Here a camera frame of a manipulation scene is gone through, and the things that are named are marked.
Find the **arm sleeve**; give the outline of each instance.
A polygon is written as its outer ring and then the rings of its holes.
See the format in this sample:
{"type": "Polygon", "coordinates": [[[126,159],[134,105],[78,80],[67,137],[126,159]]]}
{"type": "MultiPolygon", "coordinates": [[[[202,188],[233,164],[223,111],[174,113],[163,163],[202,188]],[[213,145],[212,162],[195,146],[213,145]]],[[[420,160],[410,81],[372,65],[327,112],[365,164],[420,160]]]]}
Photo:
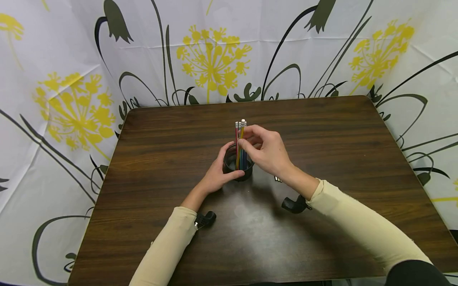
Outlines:
{"type": "Polygon", "coordinates": [[[386,273],[405,260],[422,260],[432,264],[394,224],[325,180],[320,181],[308,204],[367,249],[386,273]]]}
{"type": "Polygon", "coordinates": [[[129,286],[167,286],[183,252],[197,231],[197,213],[176,207],[143,257],[129,286]]]}

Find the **yellow flower print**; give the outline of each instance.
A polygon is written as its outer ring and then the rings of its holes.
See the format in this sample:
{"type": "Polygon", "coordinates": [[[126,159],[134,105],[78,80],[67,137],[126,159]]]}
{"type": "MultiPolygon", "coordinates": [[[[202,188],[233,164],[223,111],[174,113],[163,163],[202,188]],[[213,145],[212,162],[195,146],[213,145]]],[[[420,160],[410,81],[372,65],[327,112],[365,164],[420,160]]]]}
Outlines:
{"type": "Polygon", "coordinates": [[[237,66],[235,68],[235,71],[238,72],[239,74],[246,75],[245,70],[249,69],[249,67],[245,66],[245,65],[248,64],[249,62],[250,62],[250,60],[248,60],[247,62],[237,62],[237,66]]]}
{"type": "MultiPolygon", "coordinates": [[[[455,182],[453,182],[453,184],[456,186],[455,191],[458,191],[458,179],[456,179],[455,182]]],[[[431,201],[433,202],[456,201],[457,208],[458,208],[458,197],[438,198],[438,199],[432,199],[431,201]]]]}
{"type": "Polygon", "coordinates": [[[361,40],[354,52],[358,55],[349,63],[352,70],[358,70],[351,77],[357,82],[353,94],[359,86],[370,89],[377,78],[382,78],[385,71],[392,69],[398,62],[398,55],[405,53],[410,38],[415,30],[407,26],[408,22],[396,26],[397,20],[388,23],[385,31],[379,30],[372,34],[372,40],[361,40]]]}
{"type": "Polygon", "coordinates": [[[49,7],[48,7],[48,4],[46,4],[46,0],[41,0],[41,3],[43,3],[43,6],[46,9],[46,11],[49,12],[49,7]]]}
{"type": "Polygon", "coordinates": [[[86,90],[88,93],[97,93],[98,88],[102,85],[98,84],[98,82],[102,79],[101,75],[91,75],[91,81],[86,82],[86,90]]]}
{"type": "Polygon", "coordinates": [[[57,76],[57,73],[54,72],[53,74],[48,74],[49,80],[47,81],[39,81],[39,84],[44,84],[48,91],[55,91],[59,92],[60,88],[60,76],[57,76]]]}
{"type": "Polygon", "coordinates": [[[186,61],[183,71],[195,78],[199,87],[207,89],[207,103],[210,91],[226,96],[228,89],[237,87],[238,74],[246,75],[248,61],[237,61],[247,56],[251,46],[240,46],[240,38],[227,36],[225,28],[198,31],[190,27],[190,36],[183,38],[185,46],[177,49],[177,58],[186,61]]]}
{"type": "Polygon", "coordinates": [[[91,75],[86,81],[74,73],[61,80],[54,72],[48,77],[48,80],[38,82],[40,86],[35,89],[33,99],[40,106],[43,118],[49,122],[49,134],[57,142],[65,140],[72,151],[79,148],[89,151],[93,147],[109,160],[97,146],[104,138],[114,136],[111,126],[116,121],[115,115],[106,108],[113,103],[108,88],[99,93],[102,76],[91,75]]]}
{"type": "Polygon", "coordinates": [[[114,101],[111,99],[111,93],[110,95],[108,95],[108,87],[104,93],[100,93],[99,95],[97,95],[97,99],[100,100],[100,104],[104,106],[109,106],[112,103],[114,103],[114,101]]]}
{"type": "Polygon", "coordinates": [[[8,44],[11,48],[11,52],[13,53],[14,59],[16,60],[17,65],[21,68],[21,70],[24,70],[24,69],[21,63],[19,62],[16,51],[14,50],[13,41],[11,38],[12,36],[14,36],[15,40],[17,41],[22,40],[22,35],[24,34],[23,30],[24,30],[24,27],[15,18],[7,14],[0,13],[0,31],[7,32],[8,44]]]}

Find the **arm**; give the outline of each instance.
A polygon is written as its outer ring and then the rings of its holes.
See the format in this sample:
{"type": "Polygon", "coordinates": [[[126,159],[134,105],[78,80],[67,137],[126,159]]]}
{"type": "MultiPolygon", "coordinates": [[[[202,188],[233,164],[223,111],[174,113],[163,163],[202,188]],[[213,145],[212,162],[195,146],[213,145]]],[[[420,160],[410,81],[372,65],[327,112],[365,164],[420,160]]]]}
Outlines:
{"type": "Polygon", "coordinates": [[[308,204],[336,223],[358,244],[368,250],[388,273],[406,260],[431,263],[420,248],[399,228],[364,204],[344,194],[328,181],[307,182],[309,175],[297,169],[287,176],[286,184],[304,196],[308,204]]]}
{"type": "Polygon", "coordinates": [[[194,221],[202,202],[228,181],[245,173],[241,170],[223,174],[223,157],[233,142],[224,145],[204,178],[176,207],[158,237],[151,244],[135,271],[130,286],[166,286],[183,252],[197,231],[194,221]]]}
{"type": "Polygon", "coordinates": [[[383,216],[327,181],[320,181],[295,167],[277,132],[257,125],[248,126],[239,145],[261,169],[281,178],[309,201],[310,206],[366,248],[386,272],[404,260],[431,263],[409,237],[383,216]]]}

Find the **red pencil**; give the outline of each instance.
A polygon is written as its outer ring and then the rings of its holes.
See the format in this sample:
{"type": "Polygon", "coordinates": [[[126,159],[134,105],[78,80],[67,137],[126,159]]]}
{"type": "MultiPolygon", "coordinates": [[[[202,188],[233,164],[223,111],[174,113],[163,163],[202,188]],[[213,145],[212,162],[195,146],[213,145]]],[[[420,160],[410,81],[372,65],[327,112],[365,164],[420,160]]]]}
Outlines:
{"type": "Polygon", "coordinates": [[[235,169],[238,170],[239,166],[237,165],[237,159],[239,158],[239,122],[235,123],[235,148],[237,149],[235,156],[235,169]]]}

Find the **tabletop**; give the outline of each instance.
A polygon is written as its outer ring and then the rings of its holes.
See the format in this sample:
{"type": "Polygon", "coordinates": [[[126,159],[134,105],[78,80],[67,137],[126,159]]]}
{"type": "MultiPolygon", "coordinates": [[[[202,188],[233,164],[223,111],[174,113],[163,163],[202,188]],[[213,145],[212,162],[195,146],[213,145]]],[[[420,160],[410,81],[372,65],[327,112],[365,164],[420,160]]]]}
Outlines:
{"type": "MultiPolygon", "coordinates": [[[[175,206],[246,119],[278,131],[293,164],[326,179],[404,231],[443,272],[458,247],[364,96],[137,108],[129,112],[69,285],[128,285],[175,206]]],[[[169,285],[243,285],[383,275],[370,255],[297,194],[254,167],[205,200],[215,223],[197,231],[169,285]]]]}

